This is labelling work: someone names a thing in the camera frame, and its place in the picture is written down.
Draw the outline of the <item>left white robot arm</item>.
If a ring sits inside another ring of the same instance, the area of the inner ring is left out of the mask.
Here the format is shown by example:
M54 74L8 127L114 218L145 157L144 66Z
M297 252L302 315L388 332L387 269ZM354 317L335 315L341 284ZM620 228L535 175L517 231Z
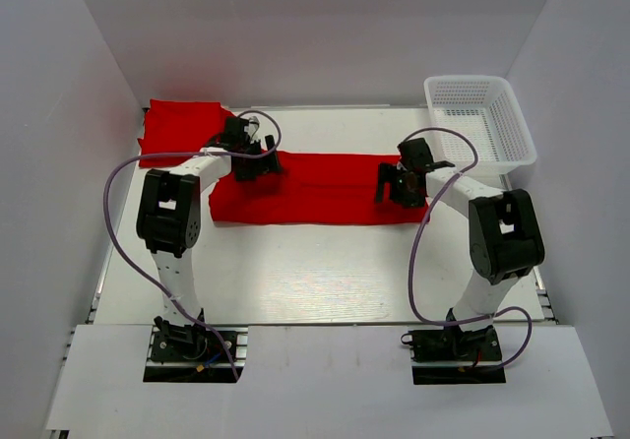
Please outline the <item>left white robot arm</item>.
M221 132L200 150L169 170L146 173L136 223L157 267L164 287L162 317L172 324L187 325L177 331L174 347L185 358L196 359L208 347L208 335L195 326L204 320L196 294L192 248L201 233L202 193L220 179L232 175L253 181L261 175L282 172L277 146L280 136L257 136L259 118L268 114L245 110L224 121Z

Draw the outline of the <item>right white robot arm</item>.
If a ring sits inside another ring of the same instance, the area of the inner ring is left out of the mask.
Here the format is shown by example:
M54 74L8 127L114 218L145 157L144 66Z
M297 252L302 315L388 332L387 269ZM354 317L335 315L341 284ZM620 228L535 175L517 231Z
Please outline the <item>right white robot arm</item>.
M405 209L423 209L424 215L413 239L408 264L408 299L414 317L429 326L452 328L444 335L446 350L465 359L477 351L477 331L510 311L531 316L518 306L500 307L514 284L539 266L545 257L536 210L523 189L501 191L471 177L479 154L470 139L452 131L472 153L472 162L462 168L447 160L436 161L418 132L398 144L399 160L381 162L377 170L374 201L389 199ZM444 203L468 221L472 276L449 317L431 320L420 313L414 301L415 258L423 232L438 203Z

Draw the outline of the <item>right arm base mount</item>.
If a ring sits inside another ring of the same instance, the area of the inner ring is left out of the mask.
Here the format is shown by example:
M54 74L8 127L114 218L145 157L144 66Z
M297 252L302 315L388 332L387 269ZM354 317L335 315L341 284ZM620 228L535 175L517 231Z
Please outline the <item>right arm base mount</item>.
M422 386L491 385L506 382L506 360L491 319L481 325L457 319L451 308L446 324L401 335L410 351L412 382Z

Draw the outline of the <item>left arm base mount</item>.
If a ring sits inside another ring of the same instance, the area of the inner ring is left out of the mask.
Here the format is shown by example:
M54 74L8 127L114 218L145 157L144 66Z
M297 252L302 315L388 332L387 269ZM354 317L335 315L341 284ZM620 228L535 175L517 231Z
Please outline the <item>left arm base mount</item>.
M176 325L156 317L143 381L173 384L234 384L244 369L247 331Z

